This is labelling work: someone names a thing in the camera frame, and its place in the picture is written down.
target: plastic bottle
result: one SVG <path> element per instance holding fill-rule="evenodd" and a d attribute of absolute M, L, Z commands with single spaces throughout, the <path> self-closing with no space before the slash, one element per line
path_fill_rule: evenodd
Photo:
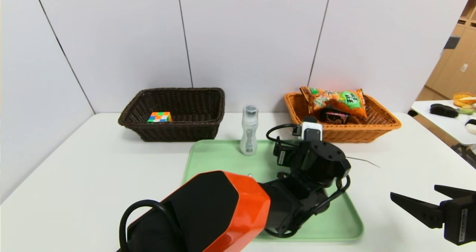
<path fill-rule="evenodd" d="M 244 155 L 253 155 L 256 152 L 258 143 L 256 142 L 256 129 L 258 128 L 258 108 L 253 105 L 247 105 L 243 108 L 243 137 L 239 147 Z"/>

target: green tray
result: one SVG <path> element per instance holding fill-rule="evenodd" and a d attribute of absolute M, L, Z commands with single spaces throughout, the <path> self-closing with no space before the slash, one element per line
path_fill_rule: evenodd
<path fill-rule="evenodd" d="M 274 142 L 259 140 L 254 155 L 245 156 L 239 148 L 239 140 L 200 140 L 190 150 L 189 160 L 182 183 L 196 174 L 213 170 L 223 170 L 248 175 L 261 183 L 276 179 L 279 171 L 289 172 L 289 168 L 278 166 L 273 156 Z M 335 186 L 328 188 L 330 195 Z M 347 193 L 339 196 L 322 214 L 311 217 L 291 238 L 275 238 L 262 232 L 255 240 L 289 242 L 343 242 L 362 237 L 364 225 L 352 205 Z"/>

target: white bottle cap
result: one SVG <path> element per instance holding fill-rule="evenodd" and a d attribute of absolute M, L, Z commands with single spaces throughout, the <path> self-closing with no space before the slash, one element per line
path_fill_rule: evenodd
<path fill-rule="evenodd" d="M 253 105 L 243 107 L 243 124 L 256 125 L 258 123 L 258 108 Z"/>

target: green label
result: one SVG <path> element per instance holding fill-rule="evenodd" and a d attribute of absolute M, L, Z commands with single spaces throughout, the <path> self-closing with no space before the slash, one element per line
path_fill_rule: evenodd
<path fill-rule="evenodd" d="M 344 91 L 340 98 L 350 109 L 360 108 L 360 99 L 352 92 Z"/>
<path fill-rule="evenodd" d="M 309 87 L 309 90 L 311 91 L 311 94 L 313 94 L 313 95 L 319 94 L 318 89 L 313 89 L 313 88 Z"/>

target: wooden cabinet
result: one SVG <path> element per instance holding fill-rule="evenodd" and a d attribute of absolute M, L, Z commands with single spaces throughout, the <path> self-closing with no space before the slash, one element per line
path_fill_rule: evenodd
<path fill-rule="evenodd" d="M 476 93 L 476 0 L 469 0 L 453 30 L 461 36 L 454 50 L 444 50 L 426 86 L 452 98 L 454 93 Z"/>

